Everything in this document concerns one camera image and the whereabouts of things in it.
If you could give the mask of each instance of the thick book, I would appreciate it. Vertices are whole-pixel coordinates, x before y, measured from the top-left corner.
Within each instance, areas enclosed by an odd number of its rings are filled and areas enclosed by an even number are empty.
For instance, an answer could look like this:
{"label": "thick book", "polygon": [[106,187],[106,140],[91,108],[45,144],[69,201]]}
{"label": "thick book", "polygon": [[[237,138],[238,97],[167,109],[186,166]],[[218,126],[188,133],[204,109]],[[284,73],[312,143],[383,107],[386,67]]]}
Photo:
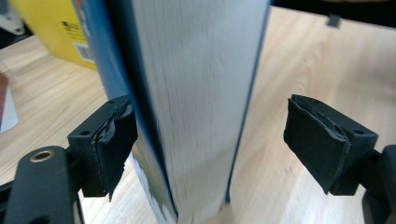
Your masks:
{"label": "thick book", "polygon": [[108,97],[131,95],[159,222],[207,222],[229,200],[269,1],[75,4]]}

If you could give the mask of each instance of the barcode label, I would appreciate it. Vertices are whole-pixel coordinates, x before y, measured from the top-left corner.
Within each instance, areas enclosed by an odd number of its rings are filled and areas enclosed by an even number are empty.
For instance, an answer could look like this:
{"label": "barcode label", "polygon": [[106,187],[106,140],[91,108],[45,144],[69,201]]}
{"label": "barcode label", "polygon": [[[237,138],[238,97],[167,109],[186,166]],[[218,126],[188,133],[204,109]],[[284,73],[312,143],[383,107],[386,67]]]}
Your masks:
{"label": "barcode label", "polygon": [[93,57],[92,57],[92,54],[91,54],[91,51],[90,51],[90,47],[88,45],[81,44],[81,43],[74,43],[74,45],[75,45],[75,47],[77,49],[77,52],[78,52],[79,56],[84,61],[87,61],[87,62],[90,62],[90,63],[94,63]]}

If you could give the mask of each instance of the table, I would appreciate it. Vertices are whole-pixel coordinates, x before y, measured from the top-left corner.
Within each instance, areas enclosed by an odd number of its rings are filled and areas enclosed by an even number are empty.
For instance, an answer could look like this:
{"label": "table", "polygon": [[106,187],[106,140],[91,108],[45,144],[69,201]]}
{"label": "table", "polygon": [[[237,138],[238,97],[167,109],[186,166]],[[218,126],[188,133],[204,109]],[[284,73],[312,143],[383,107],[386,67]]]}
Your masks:
{"label": "table", "polygon": [[[235,165],[232,203],[210,223],[363,223],[354,197],[326,196],[283,142],[287,99],[302,94],[396,143],[396,30],[272,7],[259,72]],[[19,124],[0,134],[0,185],[18,160],[66,136],[106,101],[95,71],[54,58],[35,38],[0,50]],[[113,200],[83,199],[87,223],[156,223],[128,161]]]}

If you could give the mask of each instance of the yellow box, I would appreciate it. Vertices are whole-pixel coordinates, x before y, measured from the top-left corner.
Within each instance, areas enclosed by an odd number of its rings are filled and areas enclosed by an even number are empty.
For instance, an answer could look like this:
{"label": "yellow box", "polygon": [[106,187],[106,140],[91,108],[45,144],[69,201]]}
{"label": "yellow box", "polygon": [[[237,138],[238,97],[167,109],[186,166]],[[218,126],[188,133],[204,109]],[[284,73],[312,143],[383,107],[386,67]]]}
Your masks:
{"label": "yellow box", "polygon": [[11,0],[11,4],[51,54],[96,69],[72,0]]}

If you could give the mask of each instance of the wooden table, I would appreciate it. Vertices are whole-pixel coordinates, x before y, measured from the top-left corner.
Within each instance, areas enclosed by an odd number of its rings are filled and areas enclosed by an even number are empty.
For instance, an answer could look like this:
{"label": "wooden table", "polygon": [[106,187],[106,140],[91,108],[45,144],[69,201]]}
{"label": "wooden table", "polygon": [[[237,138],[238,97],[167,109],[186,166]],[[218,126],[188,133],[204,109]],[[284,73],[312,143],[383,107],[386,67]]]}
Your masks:
{"label": "wooden table", "polygon": [[[287,99],[318,98],[396,143],[396,31],[272,8],[264,51],[235,165],[232,203],[211,223],[363,223],[354,197],[326,196],[283,142]],[[35,37],[0,50],[20,122],[0,134],[0,185],[39,147],[66,136],[106,101],[96,72],[49,55]],[[107,198],[83,199],[87,223],[156,223],[134,168]]]}

